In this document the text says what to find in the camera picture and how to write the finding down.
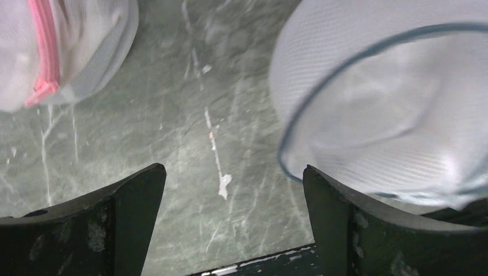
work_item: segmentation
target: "dust spot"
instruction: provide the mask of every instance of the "dust spot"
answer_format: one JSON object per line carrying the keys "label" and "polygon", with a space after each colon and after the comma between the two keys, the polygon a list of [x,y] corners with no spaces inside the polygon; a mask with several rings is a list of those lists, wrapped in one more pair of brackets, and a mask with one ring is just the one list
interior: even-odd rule
{"label": "dust spot", "polygon": [[88,223],[88,247],[95,251],[101,252],[105,249],[106,233],[99,225]]}
{"label": "dust spot", "polygon": [[41,253],[41,249],[44,246],[44,240],[45,240],[44,234],[42,234],[34,242],[34,245],[30,249],[30,253],[29,253],[29,259],[31,261],[37,259],[37,257],[39,256],[39,253]]}
{"label": "dust spot", "polygon": [[52,234],[60,243],[66,243],[70,239],[72,227],[73,221],[68,220],[62,225],[58,226],[56,229],[54,229]]}
{"label": "dust spot", "polygon": [[63,273],[64,269],[70,265],[72,259],[73,259],[73,252],[70,254],[70,256],[68,256],[68,258],[66,258],[66,260],[64,260],[63,264],[58,270],[58,275],[61,275]]}
{"label": "dust spot", "polygon": [[363,228],[368,228],[369,226],[368,220],[360,212],[354,213],[354,222]]}
{"label": "dust spot", "polygon": [[393,276],[419,276],[418,271],[405,262],[405,257],[400,252],[391,263],[391,275]]}
{"label": "dust spot", "polygon": [[108,217],[107,207],[104,206],[102,208],[102,211],[100,211],[100,220],[102,221],[102,223],[106,222],[107,217]]}

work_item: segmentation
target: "mesh laundry bag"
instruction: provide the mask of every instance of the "mesh laundry bag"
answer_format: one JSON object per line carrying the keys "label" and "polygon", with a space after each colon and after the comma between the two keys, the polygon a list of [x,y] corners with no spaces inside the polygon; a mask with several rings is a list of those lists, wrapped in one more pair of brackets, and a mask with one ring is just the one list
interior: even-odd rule
{"label": "mesh laundry bag", "polygon": [[127,55],[137,0],[0,2],[0,111],[78,102],[101,90]]}
{"label": "mesh laundry bag", "polygon": [[488,195],[487,76],[485,0],[303,0],[270,65],[280,164],[461,208]]}

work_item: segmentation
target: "white scratch mark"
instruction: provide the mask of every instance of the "white scratch mark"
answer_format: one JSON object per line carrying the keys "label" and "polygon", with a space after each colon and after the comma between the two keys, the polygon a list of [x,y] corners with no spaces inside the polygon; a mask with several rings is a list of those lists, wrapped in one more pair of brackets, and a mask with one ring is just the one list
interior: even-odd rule
{"label": "white scratch mark", "polygon": [[51,134],[52,130],[54,127],[58,124],[59,120],[63,115],[66,114],[66,109],[59,112],[59,114],[53,119],[53,108],[52,105],[49,105],[47,107],[48,110],[48,127],[45,131],[41,130],[41,159],[43,162],[43,170],[44,170],[44,177],[45,177],[45,182],[46,182],[46,201],[48,206],[52,206],[52,198],[51,198],[51,183],[49,179],[49,169],[47,166],[47,154],[46,154],[46,140]]}
{"label": "white scratch mark", "polygon": [[56,173],[59,177],[63,177],[63,178],[66,178],[68,179],[68,181],[71,183],[71,188],[72,188],[72,191],[76,194],[80,194],[82,193],[79,189],[79,187],[82,187],[79,185],[79,183],[74,179],[74,177],[72,177],[71,175],[69,174],[63,174],[63,175],[59,175],[58,173]]}
{"label": "white scratch mark", "polygon": [[222,221],[219,221],[219,225],[217,225],[217,229],[215,229],[215,231],[212,234],[212,237],[210,238],[210,241],[207,244],[207,249],[205,249],[205,253],[208,252],[208,249],[210,248],[210,245],[214,242],[213,240],[215,239],[215,235],[217,235],[217,232],[219,232],[220,224],[221,223],[222,223]]}
{"label": "white scratch mark", "polygon": [[190,73],[190,56],[188,55],[188,62],[186,63],[186,69],[185,69],[185,80],[188,79],[188,74]]}
{"label": "white scratch mark", "polygon": [[266,238],[268,237],[268,230],[269,230],[269,224],[268,226],[266,227],[266,230],[264,231],[264,236],[262,237],[262,241],[261,241],[261,244],[259,246],[259,252],[260,254],[263,253],[264,251],[264,241],[266,240]]}
{"label": "white scratch mark", "polygon": [[230,106],[230,115],[227,118],[229,123],[232,123],[235,120],[237,113],[239,112],[239,102],[241,100],[243,85],[245,84],[246,62],[249,56],[249,51],[246,51],[242,56],[243,63],[239,72],[239,79],[234,87],[234,99],[232,100],[232,104]]}
{"label": "white scratch mark", "polygon": [[178,132],[178,172],[183,172],[183,161],[181,160],[181,148],[183,147],[183,135]]}
{"label": "white scratch mark", "polygon": [[5,177],[2,174],[0,174],[0,179],[5,184],[5,187],[7,187],[7,189],[9,189],[11,193],[15,192],[14,187],[7,181],[7,179],[5,179]]}
{"label": "white scratch mark", "polygon": [[201,71],[199,70],[200,68],[200,63],[198,61],[198,55],[197,55],[197,49],[193,47],[192,49],[192,59],[193,59],[193,69],[195,71],[195,76],[200,82],[200,91],[203,91],[203,80],[201,78]]}
{"label": "white scratch mark", "polygon": [[276,171],[274,172],[274,177],[273,177],[273,181],[271,181],[271,189],[269,191],[269,197],[268,197],[268,200],[266,200],[266,203],[269,203],[269,201],[273,198],[274,194],[275,194],[275,188],[276,188],[276,183],[279,183],[281,182],[281,180],[279,180],[279,176],[281,176],[281,170],[279,168],[276,169]]}
{"label": "white scratch mark", "polygon": [[[249,147],[249,149],[245,152],[245,157],[246,156],[249,156],[251,155],[251,147],[254,146],[254,141],[256,140],[256,134],[258,132],[258,127],[260,125],[260,120],[259,118],[256,119],[256,121],[253,123],[252,125],[252,129],[251,129],[251,136],[250,136],[250,139],[248,141],[241,141],[243,143],[244,146],[246,147]],[[232,211],[234,210],[234,200],[235,200],[235,195],[237,194],[240,186],[241,186],[241,183],[242,183],[242,175],[245,173],[246,171],[246,167],[247,167],[247,161],[248,159],[246,158],[243,158],[242,161],[241,161],[241,165],[240,165],[240,170],[239,170],[239,175],[241,176],[240,180],[238,181],[238,185],[237,187],[235,188],[235,191],[234,191],[234,194],[232,195],[231,199],[230,199],[230,202],[229,202],[229,214],[232,213]]]}
{"label": "white scratch mark", "polygon": [[203,229],[202,229],[202,223],[203,223],[203,219],[202,219],[202,213],[203,211],[203,205],[200,204],[200,208],[199,208],[199,232],[200,232],[200,251],[203,249],[202,248],[202,245],[203,245]]}
{"label": "white scratch mark", "polygon": [[256,120],[251,125],[251,136],[250,136],[249,142],[245,143],[248,147],[248,149],[244,153],[244,158],[246,158],[246,159],[251,158],[254,142],[256,141],[256,138],[257,138],[257,132],[258,132],[260,123],[261,123],[260,119],[256,118]]}
{"label": "white scratch mark", "polygon": [[247,9],[246,9],[245,13],[250,12],[253,9],[255,4],[256,4],[256,0],[247,0],[247,4],[246,4]]}
{"label": "white scratch mark", "polygon": [[76,117],[75,117],[75,105],[71,107],[71,118],[72,118],[72,125],[73,125],[73,143],[75,147],[75,163],[78,164],[79,157],[78,157],[78,131],[76,128]]}
{"label": "white scratch mark", "polygon": [[254,189],[253,205],[252,205],[251,209],[249,210],[249,212],[247,213],[247,216],[244,218],[244,221],[247,221],[247,219],[249,218],[249,216],[251,215],[251,213],[256,208],[256,206],[258,204],[258,199],[259,199],[260,192],[263,190],[264,186],[266,185],[266,179],[267,178],[268,178],[268,167],[266,167],[266,170],[264,172],[264,176],[262,177],[261,184],[260,184],[259,188],[255,188]]}
{"label": "white scratch mark", "polygon": [[154,153],[153,153],[153,145],[148,145],[147,148],[149,149],[149,155],[151,156],[151,162],[155,163],[156,160],[154,159]]}
{"label": "white scratch mark", "polygon": [[224,3],[220,4],[220,6],[215,9],[216,12],[220,12],[223,10],[232,0],[226,0]]}
{"label": "white scratch mark", "polygon": [[185,20],[186,31],[189,35],[193,33],[192,24],[190,23],[190,17],[188,16],[188,0],[183,0],[181,4],[181,13],[183,14],[183,19]]}
{"label": "white scratch mark", "polygon": [[212,121],[210,120],[210,114],[208,113],[208,107],[205,107],[205,122],[207,123],[207,128],[210,130],[209,138],[210,143],[212,143],[212,150],[215,156],[215,164],[217,165],[217,170],[219,172],[219,196],[222,196],[227,200],[227,185],[232,181],[232,175],[222,174],[222,167],[220,166],[219,152],[217,151],[217,145],[215,143],[214,133],[212,131]]}

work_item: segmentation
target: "floor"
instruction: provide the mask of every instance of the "floor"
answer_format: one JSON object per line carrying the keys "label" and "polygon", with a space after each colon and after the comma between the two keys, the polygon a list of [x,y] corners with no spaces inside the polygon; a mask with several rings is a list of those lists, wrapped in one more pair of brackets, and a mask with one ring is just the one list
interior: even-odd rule
{"label": "floor", "polygon": [[139,0],[133,48],[103,91],[0,114],[0,217],[159,162],[168,178],[143,275],[191,274],[313,242],[302,187],[276,162],[282,128],[266,82],[298,2]]}

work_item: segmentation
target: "zipper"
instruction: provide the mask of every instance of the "zipper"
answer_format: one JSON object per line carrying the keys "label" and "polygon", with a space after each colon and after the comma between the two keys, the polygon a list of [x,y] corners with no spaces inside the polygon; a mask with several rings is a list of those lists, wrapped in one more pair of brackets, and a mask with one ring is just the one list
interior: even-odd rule
{"label": "zipper", "polygon": [[59,57],[56,28],[49,0],[28,0],[34,20],[39,53],[39,73],[34,93],[25,101],[28,107],[37,105],[45,97],[55,94],[59,87]]}

